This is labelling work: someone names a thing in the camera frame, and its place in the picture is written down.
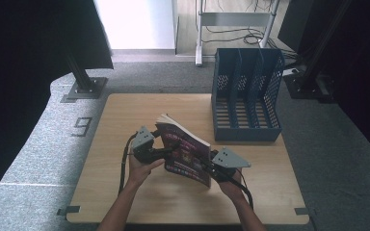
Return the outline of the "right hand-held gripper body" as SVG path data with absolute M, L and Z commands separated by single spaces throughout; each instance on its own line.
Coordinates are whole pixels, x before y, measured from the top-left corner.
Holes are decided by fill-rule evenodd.
M 217 182 L 228 181 L 233 177 L 237 169 L 251 166 L 250 162 L 227 147 L 223 147 L 218 151 L 219 153 L 212 160 L 215 164 L 216 173 L 211 175 Z

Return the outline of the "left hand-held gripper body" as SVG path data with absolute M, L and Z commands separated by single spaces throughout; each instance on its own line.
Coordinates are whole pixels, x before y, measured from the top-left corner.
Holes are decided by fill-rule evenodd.
M 155 137 L 145 126 L 142 126 L 132 141 L 131 147 L 135 158 L 143 164 L 151 164 L 161 159 L 161 155 L 153 148 Z

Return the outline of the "purple cover magazine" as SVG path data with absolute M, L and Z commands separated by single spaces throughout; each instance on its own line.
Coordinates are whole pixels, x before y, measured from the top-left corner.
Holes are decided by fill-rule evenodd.
M 209 161 L 211 145 L 187 130 L 167 114 L 160 115 L 155 124 L 165 148 L 171 148 L 165 170 L 210 188 L 211 177 L 202 162 Z

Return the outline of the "person's right hand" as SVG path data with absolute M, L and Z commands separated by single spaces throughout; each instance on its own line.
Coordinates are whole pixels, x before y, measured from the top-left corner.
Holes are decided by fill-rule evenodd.
M 243 195 L 242 190 L 231 183 L 230 181 L 221 182 L 219 184 L 221 191 L 232 201 L 245 201 L 246 198 Z

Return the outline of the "person's left hand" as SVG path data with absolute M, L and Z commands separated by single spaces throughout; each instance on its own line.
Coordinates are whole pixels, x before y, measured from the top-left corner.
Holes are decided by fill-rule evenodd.
M 148 175 L 157 167 L 165 163 L 164 159 L 159 159 L 151 164 L 143 164 L 134 155 L 129 157 L 129 177 L 127 186 L 138 189 L 146 180 Z

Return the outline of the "blue plastic file rack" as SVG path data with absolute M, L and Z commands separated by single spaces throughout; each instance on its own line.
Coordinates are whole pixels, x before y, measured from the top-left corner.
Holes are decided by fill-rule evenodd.
M 211 105 L 216 141 L 275 141 L 284 57 L 274 48 L 219 48 Z

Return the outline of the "white panel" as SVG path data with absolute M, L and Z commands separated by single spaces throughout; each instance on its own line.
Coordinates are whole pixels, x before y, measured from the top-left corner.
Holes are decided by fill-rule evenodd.
M 174 50 L 177 0 L 94 0 L 112 50 Z

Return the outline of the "black stand with dark base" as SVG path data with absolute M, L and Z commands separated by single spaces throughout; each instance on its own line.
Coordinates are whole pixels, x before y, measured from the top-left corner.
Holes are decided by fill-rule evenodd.
M 332 101 L 333 80 L 326 71 L 338 48 L 342 21 L 353 0 L 291 0 L 278 38 L 298 55 L 283 80 L 293 99 Z

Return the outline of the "black curtain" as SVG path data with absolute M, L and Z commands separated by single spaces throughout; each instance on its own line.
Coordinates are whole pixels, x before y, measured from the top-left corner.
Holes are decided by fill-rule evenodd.
M 112 65 L 94 0 L 0 0 L 0 180 L 71 60 Z
M 370 0 L 353 0 L 342 21 L 336 56 L 326 71 L 336 102 L 370 142 Z

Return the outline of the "black post with base plate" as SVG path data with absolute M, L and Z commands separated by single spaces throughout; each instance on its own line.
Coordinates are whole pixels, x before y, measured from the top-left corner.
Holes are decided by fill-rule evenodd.
M 108 79 L 106 77 L 90 77 L 86 69 L 79 64 L 71 53 L 66 53 L 66 61 L 75 82 L 70 91 L 63 96 L 61 102 L 74 103 L 78 99 L 98 99 Z

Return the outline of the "white metal stand frame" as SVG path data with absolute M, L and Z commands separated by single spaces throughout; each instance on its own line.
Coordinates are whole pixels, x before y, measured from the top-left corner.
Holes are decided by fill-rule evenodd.
M 258 42 L 260 48 L 267 46 L 278 11 L 280 0 L 271 0 L 270 10 L 267 13 L 208 13 L 203 9 L 204 0 L 199 1 L 196 12 L 198 30 L 196 45 L 196 66 L 202 66 L 202 27 L 227 26 L 227 27 L 262 27 L 265 29 L 263 38 Z

